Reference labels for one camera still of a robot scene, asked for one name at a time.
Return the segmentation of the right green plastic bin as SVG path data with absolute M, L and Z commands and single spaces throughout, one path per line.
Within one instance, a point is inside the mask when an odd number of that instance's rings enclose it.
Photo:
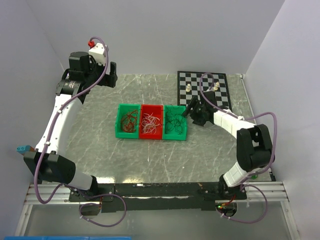
M 185 141 L 187 139 L 187 118 L 182 116 L 185 110 L 186 107 L 183 105 L 163 106 L 163 140 Z

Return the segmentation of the green plastic bin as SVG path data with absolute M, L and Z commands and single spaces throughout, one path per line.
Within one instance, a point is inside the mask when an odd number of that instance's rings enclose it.
M 187 139 L 187 118 L 182 116 L 185 110 L 186 107 L 183 105 L 163 106 L 163 140 L 185 141 Z
M 118 139 L 138 139 L 141 106 L 121 103 L 118 105 L 115 121 L 115 137 Z

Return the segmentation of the cream chess piece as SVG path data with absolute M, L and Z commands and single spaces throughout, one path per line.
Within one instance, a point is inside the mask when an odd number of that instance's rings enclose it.
M 213 87 L 214 91 L 217 91 L 220 88 L 220 83 L 217 81 Z
M 191 91 L 191 85 L 189 83 L 187 84 L 185 90 L 186 90 L 186 92 L 190 92 Z

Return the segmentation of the right cream chess piece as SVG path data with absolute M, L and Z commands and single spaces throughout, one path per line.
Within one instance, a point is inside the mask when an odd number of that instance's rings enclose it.
M 214 91 L 217 91 L 220 88 L 220 83 L 217 81 L 213 87 Z

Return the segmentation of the blue and orange toy block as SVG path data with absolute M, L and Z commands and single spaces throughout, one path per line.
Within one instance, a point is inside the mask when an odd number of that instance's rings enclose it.
M 16 148 L 16 151 L 19 154 L 24 155 L 26 152 L 34 152 L 35 149 L 30 145 L 20 145 Z

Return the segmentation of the red plastic bin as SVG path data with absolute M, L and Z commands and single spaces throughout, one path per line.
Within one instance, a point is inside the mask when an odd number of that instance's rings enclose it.
M 164 106 L 142 104 L 140 106 L 139 139 L 161 140 L 163 138 Z

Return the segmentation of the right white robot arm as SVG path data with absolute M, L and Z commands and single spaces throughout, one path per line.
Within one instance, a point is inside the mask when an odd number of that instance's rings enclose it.
M 218 181 L 218 193 L 223 199 L 230 199 L 241 184 L 253 175 L 266 172 L 275 160 L 270 132 L 264 124 L 251 123 L 228 107 L 214 107 L 212 102 L 201 102 L 195 97 L 182 116 L 191 117 L 198 126 L 210 122 L 236 139 L 236 162 Z

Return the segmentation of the left green plastic bin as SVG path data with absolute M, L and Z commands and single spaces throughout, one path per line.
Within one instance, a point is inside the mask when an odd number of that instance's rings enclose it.
M 115 137 L 118 139 L 138 139 L 141 106 L 121 103 L 118 105 L 115 121 Z

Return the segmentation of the left cream chess piece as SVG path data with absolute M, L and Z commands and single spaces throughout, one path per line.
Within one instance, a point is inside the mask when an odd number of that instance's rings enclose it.
M 185 90 L 186 90 L 186 92 L 190 92 L 191 91 L 191 85 L 189 83 L 187 84 Z

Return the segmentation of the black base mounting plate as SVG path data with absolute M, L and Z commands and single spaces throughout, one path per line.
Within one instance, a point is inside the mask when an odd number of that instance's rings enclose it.
M 98 203 L 102 213 L 114 213 L 124 209 L 123 198 L 128 211 L 187 210 L 214 211 L 216 201 L 246 200 L 247 194 L 240 187 L 227 187 L 221 182 L 176 182 L 176 183 L 99 183 L 97 195 L 72 190 L 72 203 Z

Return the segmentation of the aluminium frame rail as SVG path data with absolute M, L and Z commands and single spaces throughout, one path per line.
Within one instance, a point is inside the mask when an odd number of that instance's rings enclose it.
M 196 208 L 98 213 L 80 218 L 80 201 L 70 201 L 63 187 L 48 204 L 37 201 L 30 186 L 15 230 L 16 236 L 131 236 L 136 240 L 298 240 L 300 234 L 282 182 L 251 182 L 247 199 L 225 219 L 210 205 Z

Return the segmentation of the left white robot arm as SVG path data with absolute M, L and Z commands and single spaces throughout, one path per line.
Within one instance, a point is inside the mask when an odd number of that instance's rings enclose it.
M 78 170 L 76 164 L 65 157 L 65 152 L 73 122 L 87 94 L 96 85 L 115 87 L 117 78 L 116 63 L 109 62 L 108 52 L 103 47 L 70 54 L 69 68 L 57 84 L 55 103 L 45 132 L 35 149 L 23 154 L 23 160 L 34 176 L 36 197 L 42 204 L 49 201 L 40 196 L 40 181 L 77 189 L 87 201 L 98 197 L 96 177 Z

